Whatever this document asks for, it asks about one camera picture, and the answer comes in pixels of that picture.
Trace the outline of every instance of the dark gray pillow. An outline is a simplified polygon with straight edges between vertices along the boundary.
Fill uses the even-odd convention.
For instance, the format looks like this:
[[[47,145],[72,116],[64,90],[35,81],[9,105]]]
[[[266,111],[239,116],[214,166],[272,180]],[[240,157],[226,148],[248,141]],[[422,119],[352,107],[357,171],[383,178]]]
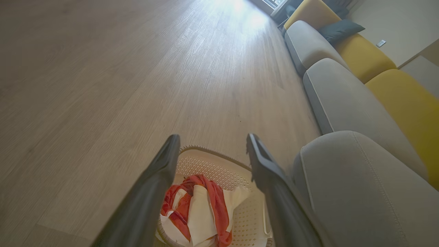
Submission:
[[[293,15],[294,11],[296,11],[296,8],[291,6],[291,5],[287,5],[285,8],[286,12],[287,12],[287,16],[288,18],[290,18],[290,16]]]
[[[363,30],[365,30],[364,27],[345,19],[322,27],[319,29],[319,33],[325,37],[331,45],[334,45]]]

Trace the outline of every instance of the wall switch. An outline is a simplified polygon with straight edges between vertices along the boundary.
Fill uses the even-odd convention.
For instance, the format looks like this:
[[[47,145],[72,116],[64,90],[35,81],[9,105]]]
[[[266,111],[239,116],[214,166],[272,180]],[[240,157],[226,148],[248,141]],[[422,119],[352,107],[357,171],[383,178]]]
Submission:
[[[385,44],[385,40],[381,40],[380,42],[378,42],[377,47],[381,47],[383,46],[383,44]]]

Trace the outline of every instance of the sofa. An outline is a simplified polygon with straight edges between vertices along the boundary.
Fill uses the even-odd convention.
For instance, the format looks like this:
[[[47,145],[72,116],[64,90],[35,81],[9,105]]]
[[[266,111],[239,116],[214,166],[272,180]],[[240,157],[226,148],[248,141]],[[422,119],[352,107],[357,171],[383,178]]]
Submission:
[[[302,26],[306,23],[313,27],[314,32],[312,32],[312,35],[303,36],[302,42],[304,44],[313,42],[321,37],[317,32],[318,29],[340,20],[322,0],[304,0],[284,24],[285,40],[288,44],[288,40],[294,39],[297,36],[295,33],[303,31],[304,28]],[[352,74],[363,83],[368,82],[386,70],[396,69],[396,65],[391,59],[360,34],[355,34],[345,39],[335,47],[332,47],[329,43],[329,46],[324,46],[321,43],[320,45],[323,46],[303,46],[294,42],[293,44],[294,46],[290,44],[288,48],[290,51],[296,51],[295,53],[302,59],[301,61],[306,64],[317,62],[316,59],[313,59],[315,57],[328,57],[328,54],[326,54],[328,52],[336,53],[347,64]],[[299,62],[295,61],[295,64],[296,66],[300,65],[300,60]]]
[[[439,100],[360,34],[332,47],[337,18],[304,0],[284,26],[322,133],[286,172],[337,246],[439,246]]]

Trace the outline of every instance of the gray fabric upholstery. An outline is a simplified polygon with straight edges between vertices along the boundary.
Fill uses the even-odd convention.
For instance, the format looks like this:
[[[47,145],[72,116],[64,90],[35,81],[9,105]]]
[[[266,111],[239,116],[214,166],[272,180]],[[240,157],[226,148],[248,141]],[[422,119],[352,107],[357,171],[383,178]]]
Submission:
[[[311,66],[303,84],[323,134],[356,131],[371,138],[427,180],[427,169],[372,92],[332,59]]]
[[[287,43],[294,65],[300,76],[323,58],[331,58],[349,69],[340,54],[313,27],[304,21],[294,22],[286,31]]]
[[[285,38],[285,34],[287,33],[287,30],[285,29],[285,26],[282,26],[282,36]]]
[[[338,247],[439,246],[439,192],[368,137],[326,134],[298,156],[287,172]]]

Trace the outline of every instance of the laminate flooring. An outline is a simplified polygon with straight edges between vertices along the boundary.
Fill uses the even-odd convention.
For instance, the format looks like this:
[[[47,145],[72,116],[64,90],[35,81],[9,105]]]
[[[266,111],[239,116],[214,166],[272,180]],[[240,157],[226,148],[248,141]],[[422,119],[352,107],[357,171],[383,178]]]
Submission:
[[[247,0],[0,3],[0,246],[86,246],[166,138],[286,167],[320,135]]]

